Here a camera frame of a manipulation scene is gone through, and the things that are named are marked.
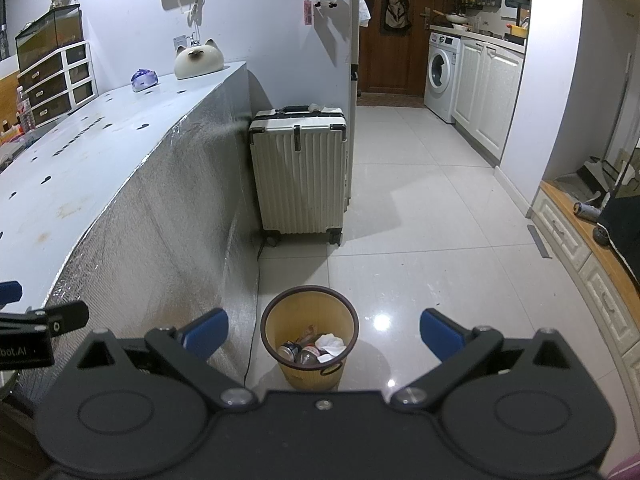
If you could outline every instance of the white tile floor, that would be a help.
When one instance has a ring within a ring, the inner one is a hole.
[[[343,244],[306,236],[265,248],[259,314],[295,285],[338,290],[360,318],[340,388],[376,388],[387,397],[439,364],[418,332],[427,307],[506,336],[556,327],[616,413],[618,432],[603,471],[638,452],[622,382],[593,317],[562,264],[540,257],[529,221],[487,161],[428,110],[359,107],[356,127]],[[259,329],[255,338],[247,386],[258,394],[289,389]]]

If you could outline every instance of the yellow trash can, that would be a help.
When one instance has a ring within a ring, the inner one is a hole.
[[[298,339],[309,325],[315,325],[320,334],[340,337],[346,350],[326,363],[311,366],[289,362],[278,354],[280,345]],[[273,298],[262,314],[260,336],[291,386],[322,392],[340,382],[347,356],[358,339],[358,329],[358,315],[343,295],[325,286],[304,285]]]

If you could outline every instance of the pink tag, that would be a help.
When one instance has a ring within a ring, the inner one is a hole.
[[[305,0],[305,25],[313,25],[314,22],[314,6],[311,0]]]

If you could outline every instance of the reflective insulation foil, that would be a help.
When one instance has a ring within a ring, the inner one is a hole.
[[[210,359],[242,382],[256,323],[260,242],[248,147],[246,67],[176,123],[73,249],[47,306],[83,300],[85,329],[54,339],[56,364],[25,370],[19,391],[38,403],[90,330],[143,336],[215,307],[229,317]]]

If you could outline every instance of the white suitcase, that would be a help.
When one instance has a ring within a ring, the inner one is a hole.
[[[266,235],[328,233],[340,244],[346,210],[347,123],[340,108],[258,112],[249,129]]]

